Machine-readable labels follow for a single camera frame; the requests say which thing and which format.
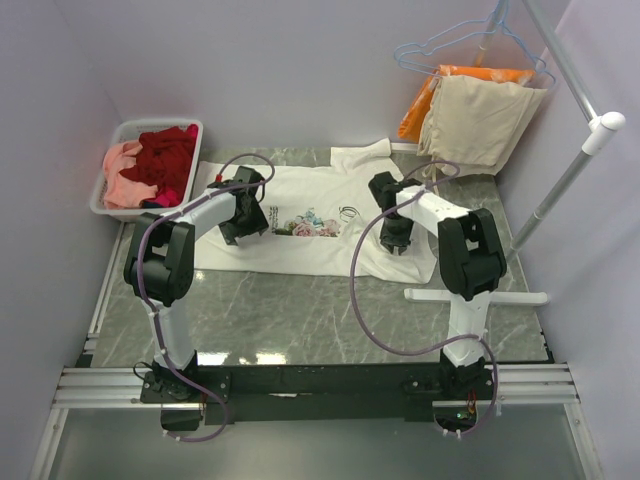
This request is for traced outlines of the white floral print t-shirt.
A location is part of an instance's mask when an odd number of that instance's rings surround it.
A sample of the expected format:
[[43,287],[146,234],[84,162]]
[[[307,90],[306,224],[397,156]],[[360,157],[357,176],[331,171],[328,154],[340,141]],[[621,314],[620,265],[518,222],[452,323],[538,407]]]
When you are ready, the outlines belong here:
[[379,241],[381,209],[368,183],[378,173],[395,179],[402,173],[391,159],[391,143],[382,139],[365,147],[334,147],[327,166],[277,166],[242,159],[229,167],[203,163],[194,190],[201,193],[217,174],[230,179],[239,165],[269,178],[261,209],[268,229],[262,235],[227,244],[218,228],[195,244],[198,270],[343,276],[351,271],[384,281],[424,284],[436,265],[428,233],[415,228],[401,255]]

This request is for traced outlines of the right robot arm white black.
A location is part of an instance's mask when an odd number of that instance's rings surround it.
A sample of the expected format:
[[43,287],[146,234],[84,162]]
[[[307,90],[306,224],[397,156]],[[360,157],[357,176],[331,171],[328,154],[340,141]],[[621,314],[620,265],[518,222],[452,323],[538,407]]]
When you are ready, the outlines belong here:
[[484,373],[484,336],[490,294],[507,271],[495,220],[487,209],[459,207],[414,179],[396,180],[377,174],[369,190],[385,214],[379,240],[391,254],[411,245],[420,226],[438,240],[440,277],[451,295],[448,343],[440,353],[439,387],[460,399],[488,377]]

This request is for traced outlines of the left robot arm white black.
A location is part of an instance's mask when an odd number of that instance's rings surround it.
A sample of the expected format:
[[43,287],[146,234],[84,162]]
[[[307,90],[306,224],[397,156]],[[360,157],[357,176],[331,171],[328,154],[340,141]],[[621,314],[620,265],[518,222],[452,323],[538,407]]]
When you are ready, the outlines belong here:
[[195,276],[196,242],[213,229],[219,229],[230,246],[265,233],[268,222],[260,201],[274,176],[274,171],[264,176],[240,166],[227,180],[217,176],[184,206],[162,215],[145,213],[135,222],[124,280],[150,320],[154,377],[164,381],[164,389],[176,401],[193,399],[200,388],[185,303]]

